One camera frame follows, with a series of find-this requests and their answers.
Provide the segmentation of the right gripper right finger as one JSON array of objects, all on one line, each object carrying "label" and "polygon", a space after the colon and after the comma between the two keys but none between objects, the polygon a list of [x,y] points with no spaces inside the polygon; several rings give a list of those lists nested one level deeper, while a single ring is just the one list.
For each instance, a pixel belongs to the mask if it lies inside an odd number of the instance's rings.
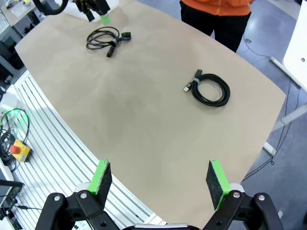
[{"label": "right gripper right finger", "polygon": [[215,212],[205,230],[227,230],[234,220],[243,222],[247,230],[284,229],[271,197],[249,196],[240,184],[229,183],[219,161],[209,161],[206,183]]}]

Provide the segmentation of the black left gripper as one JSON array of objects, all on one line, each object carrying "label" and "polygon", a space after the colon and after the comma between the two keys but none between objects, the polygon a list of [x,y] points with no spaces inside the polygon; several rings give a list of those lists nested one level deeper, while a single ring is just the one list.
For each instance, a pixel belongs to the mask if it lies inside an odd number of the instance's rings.
[{"label": "black left gripper", "polygon": [[100,15],[103,25],[108,25],[111,22],[108,14],[110,6],[106,0],[75,0],[74,2],[78,10],[85,13],[89,22],[94,20],[92,11]]}]

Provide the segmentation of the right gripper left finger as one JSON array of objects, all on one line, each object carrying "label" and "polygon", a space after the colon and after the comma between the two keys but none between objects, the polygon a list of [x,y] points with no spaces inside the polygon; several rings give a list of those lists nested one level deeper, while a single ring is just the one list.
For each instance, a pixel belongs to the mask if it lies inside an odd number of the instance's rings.
[{"label": "right gripper left finger", "polygon": [[84,189],[65,197],[51,193],[41,210],[36,230],[71,230],[78,221],[87,221],[94,230],[118,230],[104,211],[112,184],[110,162],[100,160],[93,178]]}]

